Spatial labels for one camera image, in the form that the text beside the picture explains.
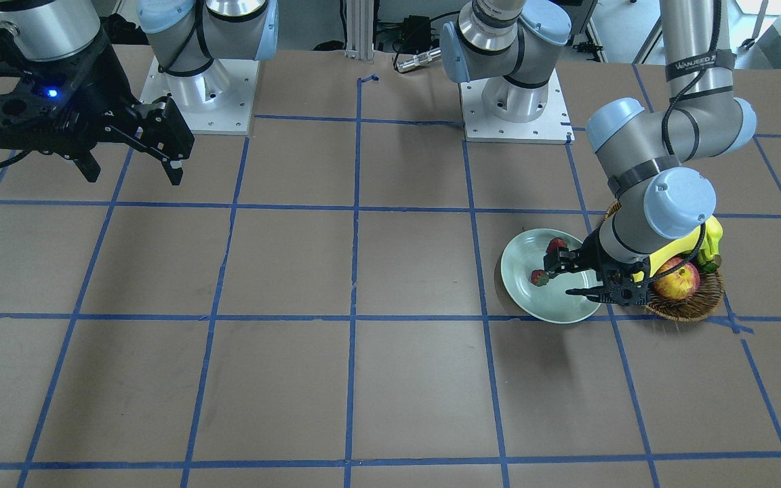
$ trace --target white mounting plate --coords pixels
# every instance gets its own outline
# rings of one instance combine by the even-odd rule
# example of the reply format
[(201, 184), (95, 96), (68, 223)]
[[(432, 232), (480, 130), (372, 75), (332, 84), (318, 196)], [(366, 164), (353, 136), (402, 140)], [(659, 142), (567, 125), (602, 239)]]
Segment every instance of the white mounting plate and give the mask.
[[(258, 86), (257, 61), (245, 59), (219, 60), (232, 80), (232, 93), (225, 97), (230, 100), (209, 111), (189, 112), (177, 101), (183, 118), (189, 129), (195, 134), (221, 134), (229, 136), (248, 135), (252, 122), (252, 105), (255, 102), (255, 89)], [(152, 103), (156, 98), (169, 92), (165, 77), (159, 73), (159, 62), (153, 58), (146, 75), (146, 83), (140, 92), (143, 103)]]
[(548, 102), (544, 111), (530, 123), (512, 123), (490, 114), (481, 101), (487, 80), (460, 83), (462, 120), (466, 123), (466, 140), (471, 142), (529, 142), (565, 144), (574, 141), (574, 130), (559, 86), (556, 70), (548, 82)]

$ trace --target floor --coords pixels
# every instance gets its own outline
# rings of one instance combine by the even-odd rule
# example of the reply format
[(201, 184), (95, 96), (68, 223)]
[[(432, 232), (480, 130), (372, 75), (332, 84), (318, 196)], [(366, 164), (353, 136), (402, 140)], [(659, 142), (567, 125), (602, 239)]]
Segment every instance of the floor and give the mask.
[[(117, 53), (139, 90), (150, 52)], [(465, 142), (441, 67), (390, 65), (279, 52), (179, 188), (121, 146), (96, 184), (0, 173), (0, 487), (781, 487), (781, 71), (735, 73), (757, 135), (694, 164), (724, 306), (552, 325), (502, 250), (599, 224), (582, 128), (666, 107), (662, 69), (562, 62), (576, 142), (530, 146)]]

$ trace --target velcro strap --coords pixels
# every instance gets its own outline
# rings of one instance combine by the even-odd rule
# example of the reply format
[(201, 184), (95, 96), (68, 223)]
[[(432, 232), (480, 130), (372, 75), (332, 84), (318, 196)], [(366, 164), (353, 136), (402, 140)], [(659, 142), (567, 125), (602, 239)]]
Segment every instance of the velcro strap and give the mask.
[(730, 49), (716, 49), (713, 52), (681, 59), (664, 67), (664, 79), (670, 81), (707, 68), (734, 69), (735, 58), (737, 56)]
[(638, 185), (640, 182), (658, 175), (664, 170), (672, 169), (672, 167), (681, 166), (679, 158), (675, 155), (666, 155), (665, 157), (657, 157), (644, 163), (638, 164), (632, 169), (626, 170), (625, 173), (619, 176), (611, 176), (607, 179), (607, 187), (610, 191), (614, 192), (614, 198), (619, 200), (620, 195), (624, 194), (627, 189), (632, 188), (634, 185)]

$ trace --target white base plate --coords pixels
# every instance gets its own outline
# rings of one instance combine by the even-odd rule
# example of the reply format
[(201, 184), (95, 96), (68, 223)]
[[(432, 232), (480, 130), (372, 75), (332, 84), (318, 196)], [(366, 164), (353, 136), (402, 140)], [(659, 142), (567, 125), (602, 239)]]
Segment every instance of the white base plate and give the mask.
[[(177, 102), (189, 129), (195, 134), (221, 134), (230, 136), (248, 135), (252, 121), (252, 105), (258, 86), (257, 61), (244, 59), (220, 59), (232, 80), (232, 93), (225, 96), (226, 103), (209, 111), (190, 112)], [(153, 58), (146, 75), (146, 83), (140, 92), (143, 103), (152, 103), (169, 92), (167, 80), (159, 73), (159, 62)]]
[(583, 321), (601, 303), (589, 302), (582, 296), (568, 296), (571, 288), (590, 288), (599, 285), (595, 271), (559, 274), (543, 287), (530, 281), (534, 269), (544, 268), (544, 254), (552, 238), (561, 237), (569, 249), (580, 247), (579, 239), (552, 228), (534, 228), (517, 235), (502, 253), (502, 283), (505, 290), (526, 313), (554, 324), (573, 324)]
[(559, 86), (556, 70), (548, 82), (548, 102), (544, 111), (530, 123), (511, 123), (490, 114), (481, 101), (487, 80), (460, 83), (462, 120), (466, 123), (466, 140), (471, 142), (530, 142), (565, 144), (574, 141), (574, 130)]

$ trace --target basket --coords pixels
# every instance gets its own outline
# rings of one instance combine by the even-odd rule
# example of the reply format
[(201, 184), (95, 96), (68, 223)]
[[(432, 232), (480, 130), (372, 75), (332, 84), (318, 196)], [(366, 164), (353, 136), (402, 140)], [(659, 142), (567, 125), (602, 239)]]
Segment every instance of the basket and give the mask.
[[(619, 201), (607, 208), (605, 219), (620, 209)], [(648, 311), (675, 322), (698, 322), (709, 317), (725, 296), (725, 281), (719, 270), (700, 272), (701, 284), (693, 296), (682, 300), (669, 300), (653, 293), (653, 299), (645, 306)]]

